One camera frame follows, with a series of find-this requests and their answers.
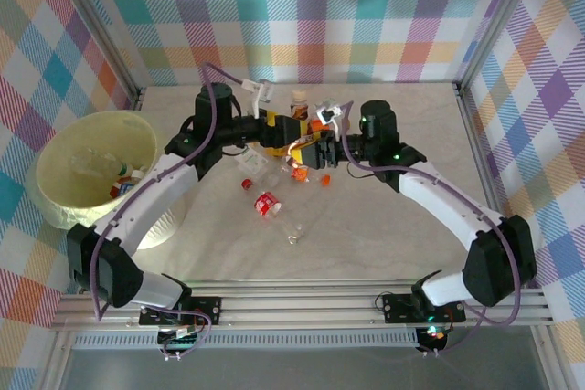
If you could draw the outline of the crushed orange barcode-label bottle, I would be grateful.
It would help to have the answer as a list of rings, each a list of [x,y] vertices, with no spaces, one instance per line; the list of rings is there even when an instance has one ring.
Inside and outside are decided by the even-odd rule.
[[[310,185],[311,187],[328,187],[332,181],[330,174],[307,166],[286,164],[284,169],[289,178],[298,184]]]

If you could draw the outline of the brown white label bottle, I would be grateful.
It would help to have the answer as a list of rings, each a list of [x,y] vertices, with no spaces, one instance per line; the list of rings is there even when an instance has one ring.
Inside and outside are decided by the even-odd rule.
[[[291,117],[296,120],[306,121],[308,119],[308,101],[305,90],[292,92],[290,111]]]

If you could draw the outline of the clear white-label bottle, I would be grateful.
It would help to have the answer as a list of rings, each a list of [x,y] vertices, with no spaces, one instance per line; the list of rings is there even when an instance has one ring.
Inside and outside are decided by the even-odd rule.
[[[258,186],[274,188],[282,181],[281,162],[258,149],[247,147],[235,161],[244,176]]]

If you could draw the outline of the red label cola bottle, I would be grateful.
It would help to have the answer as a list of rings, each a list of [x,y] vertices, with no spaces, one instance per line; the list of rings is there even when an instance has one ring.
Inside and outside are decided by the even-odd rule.
[[[254,210],[260,217],[278,227],[289,244],[296,245],[301,241],[304,237],[303,225],[273,192],[249,178],[241,182],[241,187],[252,201]]]

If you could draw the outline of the pale yellow plastic bin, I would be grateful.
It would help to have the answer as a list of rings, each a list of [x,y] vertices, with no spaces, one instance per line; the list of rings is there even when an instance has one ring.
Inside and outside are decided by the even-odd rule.
[[[69,230],[79,223],[89,227],[135,189],[111,199],[111,187],[119,179],[76,174],[69,165],[71,155],[90,148],[149,172],[166,143],[159,125],[139,111],[92,113],[74,121],[45,145],[29,169],[27,194],[51,226]]]

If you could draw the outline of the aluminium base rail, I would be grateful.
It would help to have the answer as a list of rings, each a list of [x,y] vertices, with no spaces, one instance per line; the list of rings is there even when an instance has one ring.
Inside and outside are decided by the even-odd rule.
[[[408,293],[403,280],[201,280],[189,284],[196,296],[222,299],[221,330],[378,329],[384,316],[374,301],[384,291]],[[95,321],[90,295],[61,299],[55,331],[137,331],[140,307],[109,309]]]

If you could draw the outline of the aluminium frame post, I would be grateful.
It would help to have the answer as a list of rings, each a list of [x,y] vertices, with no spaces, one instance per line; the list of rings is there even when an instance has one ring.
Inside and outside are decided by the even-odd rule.
[[[518,3],[519,0],[490,0],[452,83],[457,97],[463,97],[471,88]]]
[[[122,54],[109,36],[95,4],[92,0],[72,0],[72,2],[130,98],[131,94],[140,88],[133,80],[130,70],[123,61]]]

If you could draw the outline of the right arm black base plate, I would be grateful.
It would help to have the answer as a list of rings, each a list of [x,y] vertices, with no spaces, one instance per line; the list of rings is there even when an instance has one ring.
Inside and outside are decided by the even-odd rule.
[[[431,311],[420,311],[409,294],[380,293],[375,307],[384,314],[385,323],[459,323],[466,321],[461,302],[452,302]]]

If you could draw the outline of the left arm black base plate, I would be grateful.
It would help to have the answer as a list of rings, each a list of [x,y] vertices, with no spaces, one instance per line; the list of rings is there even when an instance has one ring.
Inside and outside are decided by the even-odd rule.
[[[181,311],[181,313],[157,311],[152,307],[145,307],[140,311],[139,324],[161,327],[189,326],[193,324],[202,326],[206,324],[206,320],[203,317],[186,314],[185,311],[206,314],[213,324],[218,324],[221,307],[222,299],[220,297],[186,297],[175,306],[175,310]]]

